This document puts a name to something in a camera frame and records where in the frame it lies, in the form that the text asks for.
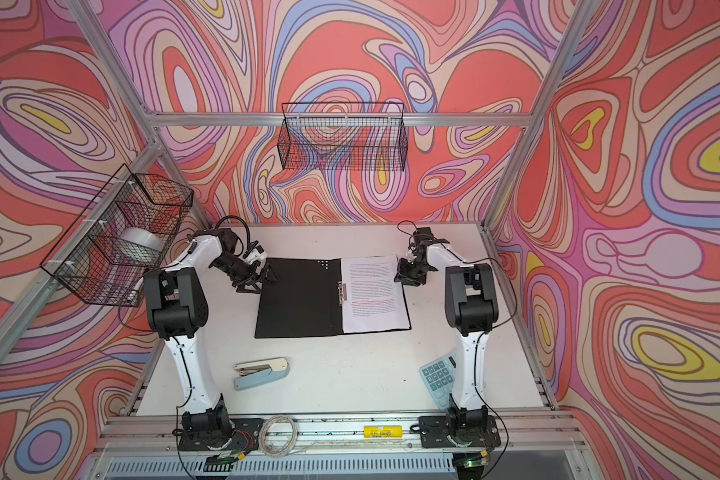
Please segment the black file folder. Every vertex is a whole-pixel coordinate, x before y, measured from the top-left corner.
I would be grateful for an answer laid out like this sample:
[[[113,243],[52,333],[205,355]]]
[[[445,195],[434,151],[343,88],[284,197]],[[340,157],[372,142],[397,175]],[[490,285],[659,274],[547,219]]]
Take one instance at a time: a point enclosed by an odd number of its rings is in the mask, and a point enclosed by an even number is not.
[[[262,287],[254,337],[295,339],[342,333],[340,260],[270,258],[273,283]]]

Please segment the metal folder clip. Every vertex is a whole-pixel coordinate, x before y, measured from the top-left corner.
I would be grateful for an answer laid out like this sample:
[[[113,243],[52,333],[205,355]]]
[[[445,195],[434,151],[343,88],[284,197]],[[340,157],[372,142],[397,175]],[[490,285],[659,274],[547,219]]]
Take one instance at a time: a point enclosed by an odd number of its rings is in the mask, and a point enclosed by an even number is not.
[[[338,300],[339,304],[343,306],[348,301],[348,287],[347,284],[340,281],[337,284]]]

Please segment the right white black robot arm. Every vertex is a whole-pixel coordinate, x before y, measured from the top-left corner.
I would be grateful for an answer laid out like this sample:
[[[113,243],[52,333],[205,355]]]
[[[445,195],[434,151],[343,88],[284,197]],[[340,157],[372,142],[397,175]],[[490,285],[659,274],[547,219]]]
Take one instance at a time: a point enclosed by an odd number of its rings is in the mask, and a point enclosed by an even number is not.
[[[485,354],[500,305],[487,259],[468,262],[442,243],[412,244],[399,262],[396,280],[422,286],[429,273],[444,275],[444,313],[457,338],[454,375],[445,412],[421,416],[414,426],[424,448],[501,445],[496,417],[484,399]]]

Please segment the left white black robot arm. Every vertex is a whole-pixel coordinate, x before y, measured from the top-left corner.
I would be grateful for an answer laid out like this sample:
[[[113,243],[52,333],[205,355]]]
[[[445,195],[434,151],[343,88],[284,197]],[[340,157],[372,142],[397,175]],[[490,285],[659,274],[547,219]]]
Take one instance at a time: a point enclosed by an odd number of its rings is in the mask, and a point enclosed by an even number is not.
[[[204,352],[203,328],[210,308],[201,279],[213,269],[234,281],[254,272],[255,267],[236,254],[240,242],[227,228],[204,230],[178,260],[142,277],[149,329],[168,348],[182,389],[173,431],[180,451],[219,451],[232,443],[234,426]]]

